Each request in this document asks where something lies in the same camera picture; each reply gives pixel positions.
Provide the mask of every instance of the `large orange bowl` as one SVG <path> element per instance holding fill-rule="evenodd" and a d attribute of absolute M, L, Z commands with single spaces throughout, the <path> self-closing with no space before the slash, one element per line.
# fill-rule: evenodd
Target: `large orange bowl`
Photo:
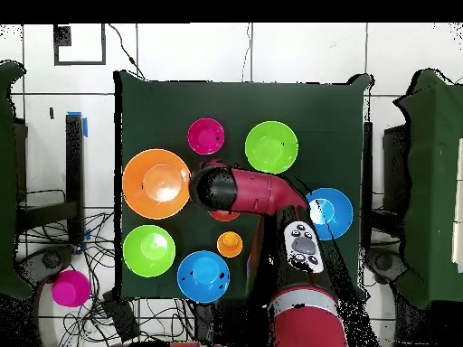
<path fill-rule="evenodd" d="M 164 149 L 139 153 L 122 175 L 122 191 L 127 205 L 152 220 L 178 213 L 189 198 L 190 171 L 176 154 Z"/>

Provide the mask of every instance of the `green bowl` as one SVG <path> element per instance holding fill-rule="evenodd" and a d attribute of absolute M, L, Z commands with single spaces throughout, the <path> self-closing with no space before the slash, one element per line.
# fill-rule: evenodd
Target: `green bowl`
<path fill-rule="evenodd" d="M 170 234 L 156 225 L 142 225 L 128 233 L 122 249 L 126 265 L 141 277 L 157 277 L 174 263 L 175 244 Z"/>
<path fill-rule="evenodd" d="M 298 139 L 287 125 L 266 121 L 249 132 L 244 150 L 254 169 L 278 174 L 289 169 L 296 161 Z"/>

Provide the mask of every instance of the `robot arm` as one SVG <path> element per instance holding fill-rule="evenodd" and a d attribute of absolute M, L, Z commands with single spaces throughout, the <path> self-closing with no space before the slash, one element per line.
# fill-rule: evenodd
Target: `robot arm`
<path fill-rule="evenodd" d="M 208 210 L 259 214 L 260 259 L 250 300 L 266 305 L 273 347 L 346 347 L 307 201 L 273 174 L 205 164 L 190 182 L 192 201 Z"/>

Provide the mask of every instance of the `table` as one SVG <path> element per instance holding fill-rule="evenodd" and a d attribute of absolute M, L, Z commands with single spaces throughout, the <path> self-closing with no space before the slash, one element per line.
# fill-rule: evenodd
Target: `table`
<path fill-rule="evenodd" d="M 334 187 L 350 199 L 354 222 L 336 242 L 349 275 L 356 286 L 359 251 L 359 205 L 363 139 L 364 90 L 367 74 L 352 77 L 347 84 L 213 83 L 206 81 L 143 81 L 126 71 L 115 72 L 116 137 L 122 137 L 122 156 L 116 169 L 143 150 L 163 148 L 179 155 L 190 171 L 206 159 L 220 158 L 228 164 L 251 169 L 244 154 L 249 131 L 262 121 L 287 124 L 298 137 L 296 162 L 282 175 L 296 174 L 310 188 Z M 218 120 L 225 129 L 225 143 L 215 155 L 200 156 L 188 145 L 186 134 L 198 118 Z M 120 179 L 115 188 L 121 185 Z M 242 214 L 231 222 L 214 220 L 207 211 L 188 202 L 175 216 L 148 220 L 125 202 L 122 225 L 115 214 L 115 230 L 124 241 L 135 227 L 155 224 L 167 230 L 175 241 L 174 264 L 161 276 L 143 278 L 118 261 L 123 298 L 184 298 L 176 283 L 180 262 L 190 253 L 206 249 L 217 252 L 221 233 L 233 230 L 243 240 L 242 253 L 225 259 L 231 272 L 230 286 L 222 299 L 246 297 L 246 263 L 258 217 Z"/>

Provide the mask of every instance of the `pink cup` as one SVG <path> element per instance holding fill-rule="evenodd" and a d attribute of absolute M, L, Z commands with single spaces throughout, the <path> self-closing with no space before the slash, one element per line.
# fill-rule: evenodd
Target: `pink cup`
<path fill-rule="evenodd" d="M 222 125 L 212 118 L 200 118 L 188 129 L 188 144 L 199 155 L 217 152 L 225 141 Z"/>
<path fill-rule="evenodd" d="M 78 307 L 89 299 L 89 295 L 90 282 L 79 271 L 63 271 L 52 286 L 53 301 L 61 306 Z"/>

